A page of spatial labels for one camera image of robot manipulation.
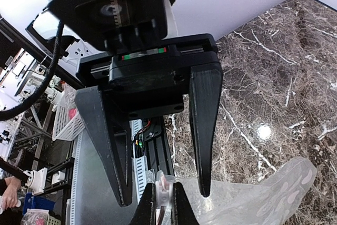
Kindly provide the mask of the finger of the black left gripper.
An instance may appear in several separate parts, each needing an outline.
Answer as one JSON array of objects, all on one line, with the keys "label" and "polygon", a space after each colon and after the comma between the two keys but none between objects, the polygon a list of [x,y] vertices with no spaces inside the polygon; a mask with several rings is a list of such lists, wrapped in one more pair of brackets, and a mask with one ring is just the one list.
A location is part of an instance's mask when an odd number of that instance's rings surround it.
[{"label": "finger of the black left gripper", "polygon": [[211,190],[213,137],[223,81],[220,65],[191,68],[189,118],[200,193],[207,198]]},{"label": "finger of the black left gripper", "polygon": [[76,91],[75,105],[84,121],[117,203],[132,203],[131,127],[128,116],[98,86]]}]

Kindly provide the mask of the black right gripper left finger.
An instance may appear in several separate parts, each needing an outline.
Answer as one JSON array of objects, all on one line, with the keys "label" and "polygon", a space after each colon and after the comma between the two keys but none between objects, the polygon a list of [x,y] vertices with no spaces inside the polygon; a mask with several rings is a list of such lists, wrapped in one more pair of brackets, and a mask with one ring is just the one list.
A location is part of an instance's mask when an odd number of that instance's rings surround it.
[{"label": "black right gripper left finger", "polygon": [[156,224],[156,186],[148,183],[134,213],[134,224]]}]

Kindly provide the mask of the clear zip top bag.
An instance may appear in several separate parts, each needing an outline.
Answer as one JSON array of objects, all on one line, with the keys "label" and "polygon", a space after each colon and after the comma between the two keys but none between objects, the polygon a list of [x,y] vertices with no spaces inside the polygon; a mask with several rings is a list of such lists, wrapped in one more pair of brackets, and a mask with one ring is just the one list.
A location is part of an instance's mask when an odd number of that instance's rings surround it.
[{"label": "clear zip top bag", "polygon": [[315,180],[309,159],[292,158],[259,184],[211,182],[210,196],[199,193],[197,178],[176,178],[159,171],[156,185],[165,190],[181,183],[192,209],[182,208],[182,224],[284,224],[298,209]]}]

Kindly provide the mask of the person's hand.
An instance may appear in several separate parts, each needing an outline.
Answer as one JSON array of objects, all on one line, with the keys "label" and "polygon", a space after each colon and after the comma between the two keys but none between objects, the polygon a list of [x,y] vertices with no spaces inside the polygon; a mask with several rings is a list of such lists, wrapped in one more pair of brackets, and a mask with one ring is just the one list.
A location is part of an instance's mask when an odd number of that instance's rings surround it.
[{"label": "person's hand", "polygon": [[2,208],[4,210],[16,207],[18,201],[17,192],[21,186],[20,179],[14,176],[1,179]]}]

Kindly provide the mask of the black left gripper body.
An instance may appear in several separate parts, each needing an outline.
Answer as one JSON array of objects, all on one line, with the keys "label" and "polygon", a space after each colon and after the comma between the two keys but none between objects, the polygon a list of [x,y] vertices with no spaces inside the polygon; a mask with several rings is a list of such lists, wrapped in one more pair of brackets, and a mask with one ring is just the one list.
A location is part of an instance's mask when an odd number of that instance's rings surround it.
[{"label": "black left gripper body", "polygon": [[223,72],[210,34],[177,36],[175,0],[49,0],[48,10],[98,54],[77,77],[98,90],[106,114],[149,119],[181,112],[217,117]]}]

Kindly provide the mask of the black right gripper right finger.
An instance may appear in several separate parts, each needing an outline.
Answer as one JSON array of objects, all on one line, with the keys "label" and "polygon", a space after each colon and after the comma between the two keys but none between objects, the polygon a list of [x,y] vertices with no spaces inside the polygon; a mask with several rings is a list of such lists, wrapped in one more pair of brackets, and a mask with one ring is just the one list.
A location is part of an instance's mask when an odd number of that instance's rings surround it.
[{"label": "black right gripper right finger", "polygon": [[173,184],[171,224],[199,225],[182,183]]}]

